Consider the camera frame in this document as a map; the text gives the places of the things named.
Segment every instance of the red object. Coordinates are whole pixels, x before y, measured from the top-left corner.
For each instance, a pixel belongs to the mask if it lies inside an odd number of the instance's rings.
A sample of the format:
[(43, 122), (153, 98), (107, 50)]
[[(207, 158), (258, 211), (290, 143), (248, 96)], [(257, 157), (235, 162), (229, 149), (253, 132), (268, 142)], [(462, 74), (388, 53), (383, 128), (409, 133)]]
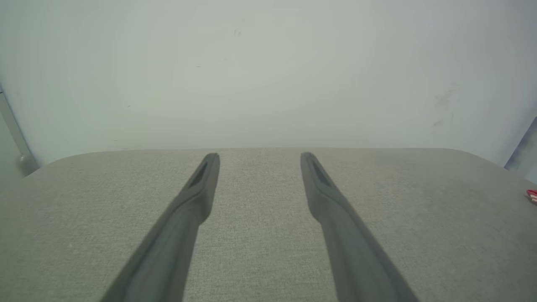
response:
[(537, 190), (527, 190), (526, 191), (529, 197), (532, 199), (532, 202), (537, 204)]

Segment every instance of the gray upholstered seat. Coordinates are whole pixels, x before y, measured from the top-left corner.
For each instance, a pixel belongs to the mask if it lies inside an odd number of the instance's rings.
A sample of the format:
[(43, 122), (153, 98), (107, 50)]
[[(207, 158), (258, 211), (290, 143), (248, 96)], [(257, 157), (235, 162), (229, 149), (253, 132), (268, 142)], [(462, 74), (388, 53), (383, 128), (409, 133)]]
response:
[[(534, 185), (448, 149), (308, 149), (422, 301), (535, 301)], [(0, 297), (98, 301), (214, 150), (90, 153), (0, 196)], [(305, 149), (224, 149), (185, 301), (334, 301)]]

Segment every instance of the gray fabric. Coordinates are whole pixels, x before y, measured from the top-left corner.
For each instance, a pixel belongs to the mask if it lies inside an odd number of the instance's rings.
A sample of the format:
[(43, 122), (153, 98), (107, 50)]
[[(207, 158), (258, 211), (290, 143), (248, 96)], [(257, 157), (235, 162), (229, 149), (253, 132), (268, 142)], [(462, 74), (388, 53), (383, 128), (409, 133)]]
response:
[[(305, 149), (224, 149), (185, 301), (335, 301), (300, 174)], [(448, 149), (308, 149), (422, 301), (534, 301), (534, 185)], [(98, 301), (203, 156), (56, 161), (0, 196), (0, 297)]]

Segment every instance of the dark slot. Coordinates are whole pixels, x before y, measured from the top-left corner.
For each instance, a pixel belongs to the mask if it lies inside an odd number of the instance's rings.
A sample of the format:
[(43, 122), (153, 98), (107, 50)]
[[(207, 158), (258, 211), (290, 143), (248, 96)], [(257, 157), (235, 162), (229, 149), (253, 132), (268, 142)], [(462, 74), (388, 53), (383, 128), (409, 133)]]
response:
[(198, 174), (196, 175), (196, 177), (194, 178), (194, 180), (192, 181), (192, 183), (190, 184), (189, 188), (195, 186), (197, 183), (200, 182), (201, 178), (203, 177), (203, 173), (205, 172), (205, 169), (207, 168), (207, 163), (205, 163), (203, 165), (203, 167), (201, 168), (201, 170), (198, 172)]
[(321, 172), (321, 170), (319, 169), (319, 167), (317, 166), (317, 164), (316, 164), (314, 161), (312, 161), (311, 163), (313, 164), (313, 168), (315, 169), (315, 173), (317, 173), (317, 178), (319, 178), (319, 180), (320, 180), (323, 184), (325, 184), (325, 185), (327, 185), (327, 186), (329, 186), (329, 187), (332, 187), (332, 186), (328, 183), (328, 179), (327, 179), (326, 177), (324, 177), (324, 174)]

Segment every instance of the gray plastic arm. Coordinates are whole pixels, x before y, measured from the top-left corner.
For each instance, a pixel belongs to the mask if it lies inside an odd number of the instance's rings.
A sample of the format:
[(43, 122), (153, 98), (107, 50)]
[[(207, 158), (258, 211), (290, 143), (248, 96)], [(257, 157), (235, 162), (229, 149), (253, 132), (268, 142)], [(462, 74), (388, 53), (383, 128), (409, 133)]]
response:
[(205, 156), (102, 302), (182, 300), (198, 227), (211, 213), (219, 169), (218, 154)]
[(315, 155), (300, 159), (308, 206), (321, 224), (340, 302), (417, 301)]

